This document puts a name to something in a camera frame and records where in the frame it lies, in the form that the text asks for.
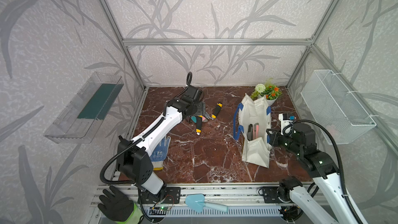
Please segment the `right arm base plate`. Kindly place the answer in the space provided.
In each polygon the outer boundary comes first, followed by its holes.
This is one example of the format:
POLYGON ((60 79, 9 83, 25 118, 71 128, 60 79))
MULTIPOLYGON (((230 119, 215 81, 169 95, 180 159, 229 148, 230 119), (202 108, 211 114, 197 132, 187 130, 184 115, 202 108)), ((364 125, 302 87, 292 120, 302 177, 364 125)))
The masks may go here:
POLYGON ((258 190, 258 194, 263 198, 266 204, 279 204, 282 203, 278 197, 278 187, 261 187, 258 190))

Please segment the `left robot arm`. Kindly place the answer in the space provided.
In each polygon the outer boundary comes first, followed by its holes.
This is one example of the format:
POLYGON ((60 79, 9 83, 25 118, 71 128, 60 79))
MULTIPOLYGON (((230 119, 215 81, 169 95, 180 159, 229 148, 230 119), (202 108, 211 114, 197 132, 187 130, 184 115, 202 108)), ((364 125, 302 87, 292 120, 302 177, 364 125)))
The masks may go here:
POLYGON ((150 156, 164 137, 183 120, 196 119, 195 132, 202 132, 203 118, 211 117, 206 113, 203 102, 203 91, 191 85, 192 72, 187 74, 186 87, 174 98, 167 101, 160 116, 143 132, 127 140, 119 137, 117 154, 114 155, 100 171, 99 178, 107 185, 134 184, 154 196, 161 197, 165 193, 166 183, 153 171, 150 156), (113 163, 117 170, 128 177, 127 180, 112 181, 105 177, 105 172, 113 163))

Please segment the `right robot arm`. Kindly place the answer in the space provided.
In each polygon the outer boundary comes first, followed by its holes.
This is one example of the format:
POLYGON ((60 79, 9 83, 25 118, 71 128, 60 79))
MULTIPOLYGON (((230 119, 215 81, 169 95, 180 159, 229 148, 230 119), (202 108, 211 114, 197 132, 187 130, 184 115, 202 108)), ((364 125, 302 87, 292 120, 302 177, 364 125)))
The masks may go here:
POLYGON ((292 204, 281 209, 283 220, 293 224, 306 214, 314 224, 365 224, 367 220, 347 190, 340 151, 330 132, 314 121, 296 120, 287 114, 280 114, 279 120, 281 130, 266 131, 269 143, 295 155, 313 179, 308 188, 295 177, 280 181, 277 189, 279 200, 292 204), (313 126, 320 128, 329 138, 336 159, 317 148, 313 126))

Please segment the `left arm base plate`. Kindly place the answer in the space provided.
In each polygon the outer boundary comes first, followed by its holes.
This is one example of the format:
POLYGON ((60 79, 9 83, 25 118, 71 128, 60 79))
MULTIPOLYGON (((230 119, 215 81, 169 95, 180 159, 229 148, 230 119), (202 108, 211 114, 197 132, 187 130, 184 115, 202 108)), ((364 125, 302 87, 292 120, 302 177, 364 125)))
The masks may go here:
POLYGON ((181 197, 180 187, 163 187, 156 195, 150 193, 147 190, 139 190, 138 192, 140 194, 141 202, 144 204, 178 204, 181 197))

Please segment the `white Doraemon tote pouch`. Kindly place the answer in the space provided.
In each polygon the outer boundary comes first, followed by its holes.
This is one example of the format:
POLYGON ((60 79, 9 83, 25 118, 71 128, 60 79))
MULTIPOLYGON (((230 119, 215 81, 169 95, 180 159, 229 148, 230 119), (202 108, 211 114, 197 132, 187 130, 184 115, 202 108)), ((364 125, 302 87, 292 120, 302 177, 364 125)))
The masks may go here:
POLYGON ((244 137, 241 157, 244 162, 269 167, 272 146, 266 131, 271 128, 271 122, 271 107, 266 99, 243 97, 233 117, 233 139, 244 137))

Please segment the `orange art knife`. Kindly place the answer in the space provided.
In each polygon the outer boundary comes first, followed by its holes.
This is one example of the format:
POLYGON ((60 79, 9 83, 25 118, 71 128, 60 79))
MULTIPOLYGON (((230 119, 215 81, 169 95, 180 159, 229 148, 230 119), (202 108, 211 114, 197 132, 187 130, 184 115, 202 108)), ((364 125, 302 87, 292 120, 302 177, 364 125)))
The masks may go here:
POLYGON ((216 107, 212 111, 211 118, 216 119, 221 109, 222 109, 222 103, 217 103, 216 107))

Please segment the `black yellow art knife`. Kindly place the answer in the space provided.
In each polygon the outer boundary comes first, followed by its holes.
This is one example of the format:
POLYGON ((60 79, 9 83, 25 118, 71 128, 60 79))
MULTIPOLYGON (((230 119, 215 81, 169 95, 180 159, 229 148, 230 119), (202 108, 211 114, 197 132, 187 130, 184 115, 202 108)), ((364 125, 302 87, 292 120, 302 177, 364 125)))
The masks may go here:
POLYGON ((200 135, 202 132, 202 118, 197 118, 196 122, 196 134, 200 135))

